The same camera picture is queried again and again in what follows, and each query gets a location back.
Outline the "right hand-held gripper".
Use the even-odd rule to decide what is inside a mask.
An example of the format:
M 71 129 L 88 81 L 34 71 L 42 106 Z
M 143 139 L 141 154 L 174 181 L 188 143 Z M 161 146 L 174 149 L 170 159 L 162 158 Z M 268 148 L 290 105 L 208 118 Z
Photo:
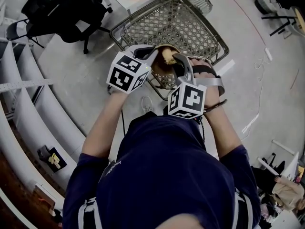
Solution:
M 168 114 L 184 119 L 193 119 L 203 114 L 207 87 L 203 79 L 193 77 L 193 67 L 187 55 L 173 54 L 176 63 L 172 65 L 176 89 L 170 93 Z

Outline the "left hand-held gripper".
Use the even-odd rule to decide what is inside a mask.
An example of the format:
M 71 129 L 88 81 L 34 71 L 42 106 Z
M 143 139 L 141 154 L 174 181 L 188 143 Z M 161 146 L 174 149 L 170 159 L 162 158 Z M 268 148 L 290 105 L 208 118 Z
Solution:
M 144 84 L 158 53 L 155 46 L 147 44 L 132 45 L 118 52 L 111 63 L 106 83 L 130 94 Z

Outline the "person's right hand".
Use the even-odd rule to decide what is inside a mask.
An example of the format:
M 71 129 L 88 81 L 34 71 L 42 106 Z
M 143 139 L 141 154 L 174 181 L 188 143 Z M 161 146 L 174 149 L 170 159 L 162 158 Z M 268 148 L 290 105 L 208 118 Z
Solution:
M 209 64 L 203 60 L 198 59 L 191 59 L 190 64 L 194 66 L 195 68 L 199 65 L 205 65 L 209 67 Z M 195 78 L 214 78 L 214 75 L 212 73 L 207 72 L 201 72 L 201 73 L 194 73 Z M 220 102 L 219 97 L 219 90 L 218 86 L 208 86 L 206 89 L 206 95 L 205 95 L 205 107 L 211 107 L 217 103 Z

